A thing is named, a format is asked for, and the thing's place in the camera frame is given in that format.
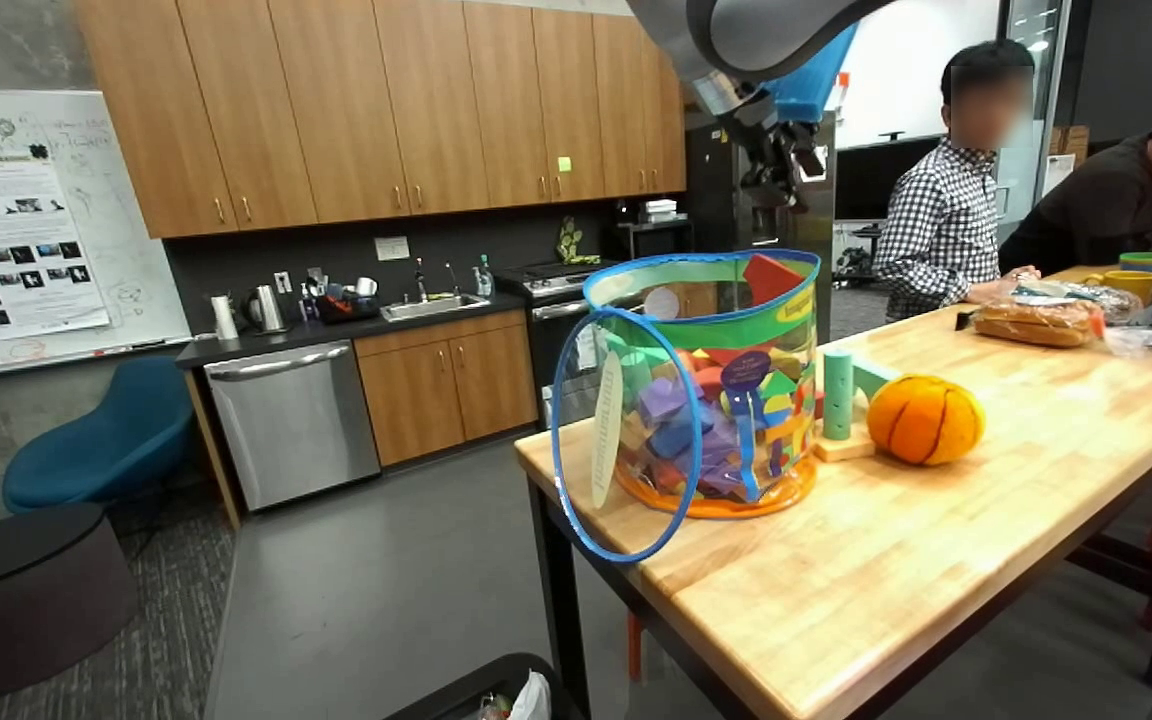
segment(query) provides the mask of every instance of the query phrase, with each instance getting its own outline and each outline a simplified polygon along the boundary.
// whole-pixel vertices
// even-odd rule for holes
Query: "poster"
[[[58,172],[0,158],[0,341],[109,324]]]

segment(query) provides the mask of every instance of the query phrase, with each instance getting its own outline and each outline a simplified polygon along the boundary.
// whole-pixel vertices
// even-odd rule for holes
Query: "butcher block countertop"
[[[833,348],[969,385],[989,410],[969,460],[820,462],[805,502],[690,521],[629,573],[758,717],[849,717],[1152,470],[1152,352],[1025,348],[952,320],[928,310]],[[566,428],[569,470],[590,436],[590,424]],[[553,493],[549,448],[541,430],[516,454]],[[662,525],[622,493],[591,515],[611,548],[644,548]]]

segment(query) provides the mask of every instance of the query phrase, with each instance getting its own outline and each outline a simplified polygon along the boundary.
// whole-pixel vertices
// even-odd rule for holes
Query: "person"
[[[1003,241],[1002,263],[1060,271],[1152,247],[1152,132],[1089,155]]]
[[[944,62],[942,117],[948,121],[948,137],[942,137],[942,145],[896,180],[889,215],[881,225],[875,274],[889,286],[891,320],[955,299],[1003,299],[1019,278],[1019,271],[1002,274],[998,257],[998,148],[952,145],[952,62],[1025,62],[1028,81],[1038,73],[1028,49],[1012,38],[962,49]]]

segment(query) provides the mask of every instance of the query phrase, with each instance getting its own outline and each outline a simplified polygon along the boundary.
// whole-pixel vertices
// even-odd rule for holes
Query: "stainless steel dishwasher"
[[[204,364],[250,510],[378,475],[352,344]]]

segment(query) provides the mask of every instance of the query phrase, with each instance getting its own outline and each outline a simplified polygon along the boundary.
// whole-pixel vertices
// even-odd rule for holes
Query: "backsplash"
[[[595,247],[602,225],[617,215],[617,202],[204,234],[172,241],[169,259],[192,333],[210,333],[210,296],[232,296],[242,308],[256,282],[274,282],[274,271],[290,271],[294,282],[303,282],[308,267],[325,267],[334,282],[374,274],[384,299],[403,299],[416,296],[420,257],[427,292],[474,292],[476,257],[489,257],[491,271],[557,259],[561,225],[569,215],[584,228],[590,247]],[[409,234],[411,257],[378,259],[378,234]]]

